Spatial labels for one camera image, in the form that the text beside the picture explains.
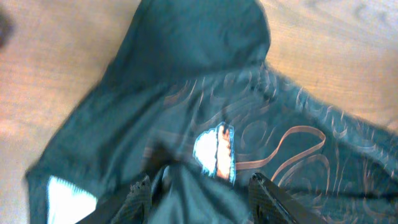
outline hood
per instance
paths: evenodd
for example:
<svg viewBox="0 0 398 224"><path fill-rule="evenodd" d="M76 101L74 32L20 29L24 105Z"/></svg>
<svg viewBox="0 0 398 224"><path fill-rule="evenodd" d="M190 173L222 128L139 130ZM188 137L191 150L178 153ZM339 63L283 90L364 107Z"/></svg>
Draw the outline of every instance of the hood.
<svg viewBox="0 0 398 224"><path fill-rule="evenodd" d="M111 69L122 83L186 80L260 65L269 46L257 1L142 0Z"/></svg>

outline orange swirl pattern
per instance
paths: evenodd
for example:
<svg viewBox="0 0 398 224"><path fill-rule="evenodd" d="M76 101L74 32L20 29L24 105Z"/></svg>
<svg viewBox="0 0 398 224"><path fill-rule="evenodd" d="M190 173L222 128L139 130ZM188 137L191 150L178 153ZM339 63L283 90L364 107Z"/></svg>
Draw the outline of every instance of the orange swirl pattern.
<svg viewBox="0 0 398 224"><path fill-rule="evenodd" d="M175 115L181 110L186 117ZM398 137L313 99L266 65L181 83L159 119L144 157L161 142L195 163L198 135L226 122L235 129L237 183L262 172L328 223L398 222Z"/></svg>

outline printed graphic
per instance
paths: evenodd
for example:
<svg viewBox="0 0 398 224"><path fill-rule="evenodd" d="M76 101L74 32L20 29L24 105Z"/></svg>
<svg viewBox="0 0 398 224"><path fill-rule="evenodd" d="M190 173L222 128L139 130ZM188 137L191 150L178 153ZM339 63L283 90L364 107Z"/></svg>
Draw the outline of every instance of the printed graphic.
<svg viewBox="0 0 398 224"><path fill-rule="evenodd" d="M202 133L193 148L202 174L235 182L234 128L224 122Z"/></svg>

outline wooden floor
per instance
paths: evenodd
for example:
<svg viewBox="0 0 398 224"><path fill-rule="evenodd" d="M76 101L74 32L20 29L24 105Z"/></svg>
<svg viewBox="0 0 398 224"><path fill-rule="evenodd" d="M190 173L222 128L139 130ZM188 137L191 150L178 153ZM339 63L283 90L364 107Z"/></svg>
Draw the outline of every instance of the wooden floor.
<svg viewBox="0 0 398 224"><path fill-rule="evenodd" d="M271 65L317 98L398 131L395 0L262 0ZM0 223L28 222L25 170L103 75L139 0L3 0Z"/></svg>

